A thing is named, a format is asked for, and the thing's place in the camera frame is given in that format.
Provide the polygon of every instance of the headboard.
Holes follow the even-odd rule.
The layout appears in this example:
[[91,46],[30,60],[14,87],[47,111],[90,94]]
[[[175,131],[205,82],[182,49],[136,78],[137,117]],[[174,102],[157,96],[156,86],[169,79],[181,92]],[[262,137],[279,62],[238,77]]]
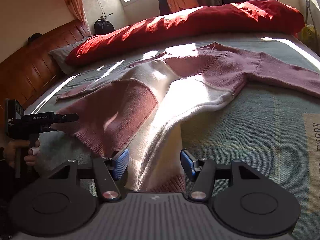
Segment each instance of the headboard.
[[64,75],[48,52],[88,35],[80,20],[73,20],[23,46],[0,63],[0,129],[4,125],[6,98],[17,99],[27,108]]

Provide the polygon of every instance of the ribbed gray surface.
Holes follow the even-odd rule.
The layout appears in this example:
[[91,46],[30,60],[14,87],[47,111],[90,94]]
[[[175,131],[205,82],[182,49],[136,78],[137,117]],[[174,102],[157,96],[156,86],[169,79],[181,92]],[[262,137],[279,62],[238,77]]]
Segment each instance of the ribbed gray surface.
[[[40,240],[18,234],[15,240]],[[98,215],[78,231],[50,240],[195,240],[249,239],[225,230],[203,204],[188,202],[181,193],[128,193],[119,203],[104,204]],[[285,235],[273,240],[293,240]]]

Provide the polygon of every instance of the metal screw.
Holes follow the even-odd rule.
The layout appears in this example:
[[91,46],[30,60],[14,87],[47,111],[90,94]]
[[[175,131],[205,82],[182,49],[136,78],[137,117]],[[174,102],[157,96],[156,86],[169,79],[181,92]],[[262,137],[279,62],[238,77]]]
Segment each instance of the metal screw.
[[115,199],[119,196],[119,193],[115,191],[106,191],[102,195],[104,198],[107,198],[107,199]]
[[195,191],[191,193],[191,197],[197,200],[205,199],[206,196],[207,196],[206,193],[202,191]]

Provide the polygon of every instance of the hanging cord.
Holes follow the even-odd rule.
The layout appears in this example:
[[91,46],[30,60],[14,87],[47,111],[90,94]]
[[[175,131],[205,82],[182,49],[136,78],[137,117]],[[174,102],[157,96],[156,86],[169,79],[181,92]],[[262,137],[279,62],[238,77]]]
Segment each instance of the hanging cord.
[[101,10],[102,16],[106,18],[107,16],[106,16],[106,14],[105,14],[105,12],[104,12],[104,9],[103,9],[103,7],[102,7],[102,4],[101,4],[100,0],[97,0],[97,2],[98,2],[98,4],[99,4],[99,7],[100,7],[100,10]]
[[306,8],[306,20],[305,20],[305,24],[307,24],[308,22],[308,13],[310,12],[310,16],[311,16],[311,20],[312,20],[312,23],[313,23],[313,27],[315,29],[315,34],[316,34],[316,53],[319,54],[319,40],[318,40],[318,32],[317,32],[317,29],[316,29],[316,25],[315,25],[315,21],[313,20],[313,16],[312,16],[312,13],[311,13],[311,8],[310,8],[310,0],[306,0],[306,4],[307,4],[307,8]]

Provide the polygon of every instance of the red blanket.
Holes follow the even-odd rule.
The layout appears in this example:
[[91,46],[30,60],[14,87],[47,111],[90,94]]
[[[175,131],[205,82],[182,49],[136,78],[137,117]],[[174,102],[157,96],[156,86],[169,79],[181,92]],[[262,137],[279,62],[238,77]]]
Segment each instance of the red blanket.
[[106,35],[93,36],[76,47],[68,55],[66,63],[86,65],[180,37],[217,32],[296,34],[304,26],[303,15],[297,9],[276,0],[198,7],[150,18]]

